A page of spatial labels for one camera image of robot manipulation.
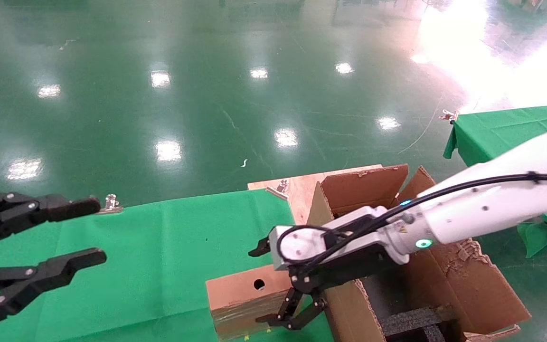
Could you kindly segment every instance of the black cable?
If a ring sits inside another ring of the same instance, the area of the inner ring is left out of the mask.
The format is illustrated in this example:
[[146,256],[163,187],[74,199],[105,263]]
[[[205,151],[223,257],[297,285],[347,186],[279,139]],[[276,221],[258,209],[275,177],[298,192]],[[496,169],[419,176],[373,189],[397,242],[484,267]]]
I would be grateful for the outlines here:
[[[533,171],[529,171],[528,173],[521,173],[517,175],[504,175],[504,176],[496,176],[496,177],[489,177],[489,178],[482,178],[480,180],[474,180],[469,182],[463,182],[461,184],[456,184],[454,186],[450,186],[445,189],[441,189],[432,193],[429,193],[423,197],[419,197],[418,199],[414,199],[408,204],[405,204],[403,206],[397,206],[395,208],[392,208],[391,210],[388,210],[386,213],[382,214],[381,216],[378,216],[377,218],[373,219],[369,225],[365,225],[364,227],[360,227],[354,231],[351,236],[346,237],[342,241],[338,242],[336,245],[330,247],[326,251],[320,253],[319,255],[313,256],[311,258],[308,258],[307,260],[301,260],[300,262],[294,262],[295,264],[304,264],[304,266],[301,268],[299,274],[300,275],[307,275],[309,274],[317,265],[325,260],[326,258],[330,257],[335,252],[339,251],[339,249],[347,246],[348,243],[352,242],[353,240],[356,240],[357,238],[360,238],[366,234],[369,234],[371,232],[376,231],[377,229],[384,227],[385,225],[388,225],[389,222],[387,219],[396,216],[397,214],[400,214],[404,210],[408,210],[409,208],[412,208],[414,206],[417,206],[419,204],[422,204],[427,201],[431,201],[433,199],[436,199],[441,196],[448,195],[449,193],[469,189],[469,188],[475,188],[477,186],[485,186],[489,184],[497,184],[502,182],[516,182],[516,181],[531,181],[534,182],[534,184],[540,184],[541,181],[547,181],[547,173],[535,173]],[[323,227],[319,227],[322,229],[319,230],[326,230],[327,232],[332,232],[330,229],[326,229]],[[278,250],[278,255],[284,259],[282,256],[282,251],[280,250],[280,246],[282,243],[283,237],[287,236],[288,234],[285,234],[286,232],[280,234],[280,237],[278,238],[278,243],[276,245]]]

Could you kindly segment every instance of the plywood board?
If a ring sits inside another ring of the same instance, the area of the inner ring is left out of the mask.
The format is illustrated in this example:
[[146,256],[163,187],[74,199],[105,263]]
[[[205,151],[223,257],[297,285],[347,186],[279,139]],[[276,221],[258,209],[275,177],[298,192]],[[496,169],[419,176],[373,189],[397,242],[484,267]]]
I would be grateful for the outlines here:
[[292,215],[295,218],[295,224],[304,225],[307,223],[308,216],[310,215],[310,207],[313,199],[313,189],[315,189],[315,184],[317,182],[322,182],[327,176],[331,175],[368,171],[372,169],[379,169],[380,167],[381,164],[377,164],[363,167],[354,167],[352,169],[314,173],[312,175],[281,178],[279,180],[252,182],[248,184],[248,189],[265,189],[268,186],[270,188],[276,189],[282,180],[288,180],[286,195],[288,196]]

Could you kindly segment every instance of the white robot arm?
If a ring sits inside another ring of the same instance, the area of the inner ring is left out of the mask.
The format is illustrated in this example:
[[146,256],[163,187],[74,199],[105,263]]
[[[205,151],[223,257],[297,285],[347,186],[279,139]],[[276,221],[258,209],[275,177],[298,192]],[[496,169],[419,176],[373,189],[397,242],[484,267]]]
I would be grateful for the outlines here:
[[[424,201],[402,211],[389,224],[353,239],[343,248],[322,260],[330,262],[338,257],[373,245],[386,247],[386,252],[397,262],[406,264],[409,255],[433,243],[452,243],[500,231],[518,223],[547,213],[547,181],[538,175],[547,174],[547,133],[533,138],[502,154],[494,160],[474,165],[457,175],[420,193],[417,199],[448,189],[458,184],[506,175],[527,175],[521,181],[504,181],[473,186]],[[388,213],[383,207],[362,207],[339,217],[323,228],[332,231],[351,225],[358,219],[375,219]],[[269,234],[274,265],[278,270],[288,265],[307,262],[330,249],[321,229],[302,228],[292,236],[283,237],[291,227],[277,226]]]

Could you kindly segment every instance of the table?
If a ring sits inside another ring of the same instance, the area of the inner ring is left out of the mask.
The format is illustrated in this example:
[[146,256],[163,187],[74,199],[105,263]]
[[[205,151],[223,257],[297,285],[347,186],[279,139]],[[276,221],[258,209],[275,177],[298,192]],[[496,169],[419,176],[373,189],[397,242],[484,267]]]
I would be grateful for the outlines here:
[[[216,342],[205,281],[270,264],[247,252],[273,225],[291,224],[286,201],[254,190],[144,204],[7,238],[0,266],[32,266],[87,247],[102,248],[108,260],[1,322],[0,341]],[[249,338],[332,341],[323,314],[299,332]]]

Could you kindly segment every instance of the metal binder clip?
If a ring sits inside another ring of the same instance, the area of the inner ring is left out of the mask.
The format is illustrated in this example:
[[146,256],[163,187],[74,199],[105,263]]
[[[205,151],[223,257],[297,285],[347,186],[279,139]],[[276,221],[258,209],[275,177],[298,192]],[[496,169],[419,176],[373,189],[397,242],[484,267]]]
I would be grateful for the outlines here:
[[116,198],[117,196],[115,196],[115,193],[109,193],[109,195],[104,198],[104,208],[96,214],[115,214],[116,212],[122,212],[123,207],[119,206],[120,203]]
[[265,190],[269,193],[273,193],[273,195],[279,197],[280,199],[283,199],[285,201],[288,200],[288,196],[286,195],[286,191],[288,190],[288,180],[280,181],[280,184],[278,184],[278,187],[276,189],[268,186],[267,188],[265,188]]

